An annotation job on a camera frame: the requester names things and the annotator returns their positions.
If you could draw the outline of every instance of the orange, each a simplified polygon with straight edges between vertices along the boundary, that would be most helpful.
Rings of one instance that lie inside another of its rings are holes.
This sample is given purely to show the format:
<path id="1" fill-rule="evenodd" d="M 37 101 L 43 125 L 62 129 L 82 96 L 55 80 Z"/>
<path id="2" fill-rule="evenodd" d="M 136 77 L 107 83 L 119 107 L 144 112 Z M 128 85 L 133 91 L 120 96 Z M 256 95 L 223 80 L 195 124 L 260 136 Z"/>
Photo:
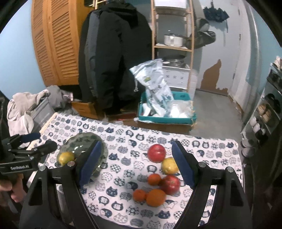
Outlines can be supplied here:
<path id="1" fill-rule="evenodd" d="M 147 194 L 146 203 L 151 207 L 159 207 L 166 200 L 166 194 L 163 190 L 153 189 Z"/>
<path id="2" fill-rule="evenodd" d="M 146 199 L 146 192 L 142 189 L 136 189 L 133 192 L 133 200 L 137 201 L 137 202 L 142 202 Z"/>
<path id="3" fill-rule="evenodd" d="M 161 181 L 161 177 L 160 177 L 159 174 L 151 174 L 148 177 L 148 184 L 149 185 L 156 186 L 160 183 L 160 181 Z"/>

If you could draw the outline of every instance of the red apple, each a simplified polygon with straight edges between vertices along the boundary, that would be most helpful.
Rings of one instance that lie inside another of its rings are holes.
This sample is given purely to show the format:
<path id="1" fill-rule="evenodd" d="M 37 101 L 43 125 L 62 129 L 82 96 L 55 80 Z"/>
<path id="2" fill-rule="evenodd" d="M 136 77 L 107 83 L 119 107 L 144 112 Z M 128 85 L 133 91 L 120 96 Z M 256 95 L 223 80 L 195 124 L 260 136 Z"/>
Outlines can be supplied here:
<path id="1" fill-rule="evenodd" d="M 152 162 L 162 162 L 166 157 L 166 149 L 160 144 L 154 144 L 148 149 L 147 156 Z"/>
<path id="2" fill-rule="evenodd" d="M 159 183 L 160 189 L 167 195 L 173 195 L 180 188 L 180 180 L 175 175 L 167 175 Z"/>

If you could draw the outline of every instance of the white cloth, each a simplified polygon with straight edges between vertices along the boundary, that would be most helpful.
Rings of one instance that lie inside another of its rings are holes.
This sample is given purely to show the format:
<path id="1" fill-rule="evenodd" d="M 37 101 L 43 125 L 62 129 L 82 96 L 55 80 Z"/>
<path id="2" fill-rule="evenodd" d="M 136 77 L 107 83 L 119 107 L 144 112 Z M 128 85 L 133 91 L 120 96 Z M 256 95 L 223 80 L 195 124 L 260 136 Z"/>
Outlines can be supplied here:
<path id="1" fill-rule="evenodd" d="M 38 105 L 40 99 L 49 91 L 43 90 L 38 94 L 30 92 L 16 93 L 8 103 L 7 120 L 10 135 L 31 133 L 34 122 L 26 111 L 34 104 Z"/>

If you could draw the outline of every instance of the human hand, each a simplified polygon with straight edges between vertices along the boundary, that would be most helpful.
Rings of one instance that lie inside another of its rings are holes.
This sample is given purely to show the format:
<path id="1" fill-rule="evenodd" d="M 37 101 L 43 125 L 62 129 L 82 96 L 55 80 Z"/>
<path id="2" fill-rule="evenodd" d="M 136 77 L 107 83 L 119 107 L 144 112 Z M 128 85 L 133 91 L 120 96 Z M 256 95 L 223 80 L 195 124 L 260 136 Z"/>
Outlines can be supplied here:
<path id="1" fill-rule="evenodd" d="M 0 180 L 0 191 L 12 191 L 11 198 L 16 202 L 21 202 L 26 196 L 25 191 L 23 190 L 23 175 L 19 174 L 16 184 L 12 185 L 9 180 Z M 5 206 L 5 200 L 0 194 L 0 205 Z"/>

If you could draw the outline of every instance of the peeling paint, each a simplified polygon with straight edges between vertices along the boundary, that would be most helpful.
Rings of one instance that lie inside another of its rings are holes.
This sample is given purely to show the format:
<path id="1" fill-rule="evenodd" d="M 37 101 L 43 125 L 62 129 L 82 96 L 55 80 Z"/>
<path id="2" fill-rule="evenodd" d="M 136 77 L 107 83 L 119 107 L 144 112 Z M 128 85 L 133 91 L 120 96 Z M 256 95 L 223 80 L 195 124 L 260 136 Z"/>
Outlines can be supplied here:
<path id="1" fill-rule="evenodd" d="M 223 89 L 216 88 L 216 84 L 219 79 L 220 68 L 221 68 L 221 60 L 219 59 L 215 65 L 211 66 L 204 72 L 203 79 L 201 82 L 201 87 L 200 87 L 201 89 L 219 94 L 225 94 L 225 95 L 228 94 L 227 88 L 223 88 Z"/>

